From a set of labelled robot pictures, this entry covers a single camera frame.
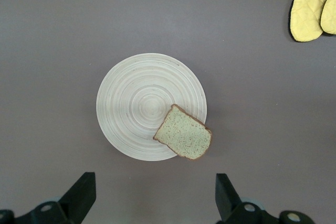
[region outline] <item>white plate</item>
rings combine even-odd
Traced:
[[[186,65],[162,54],[135,55],[103,79],[97,95],[98,122],[105,137],[125,155],[165,160],[176,154],[153,136],[174,103],[205,123],[205,94]]]

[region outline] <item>screw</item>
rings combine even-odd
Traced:
[[[246,204],[244,208],[246,211],[249,211],[249,212],[254,212],[256,210],[256,208],[251,204]]]
[[[42,206],[41,207],[41,212],[45,212],[45,211],[48,211],[48,210],[50,210],[51,209],[51,205],[44,205],[44,206]]]
[[[287,214],[288,219],[291,221],[299,222],[301,219],[297,214],[294,214],[293,212]]]

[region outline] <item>yellow oven mitt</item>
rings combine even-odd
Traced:
[[[325,2],[321,16],[321,27],[328,34],[336,34],[336,0]]]
[[[290,13],[290,31],[296,41],[317,39],[322,34],[320,25],[326,0],[294,0]]]

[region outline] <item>tabletop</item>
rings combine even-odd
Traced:
[[[278,216],[336,218],[336,37],[295,42],[293,0],[0,0],[0,209],[25,214],[95,172],[83,223],[216,223],[216,173]],[[188,66],[213,132],[197,161],[148,162],[96,115],[118,62]]]

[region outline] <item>slice of bread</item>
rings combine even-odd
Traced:
[[[209,148],[212,133],[205,125],[173,104],[153,137],[178,156],[195,160]]]

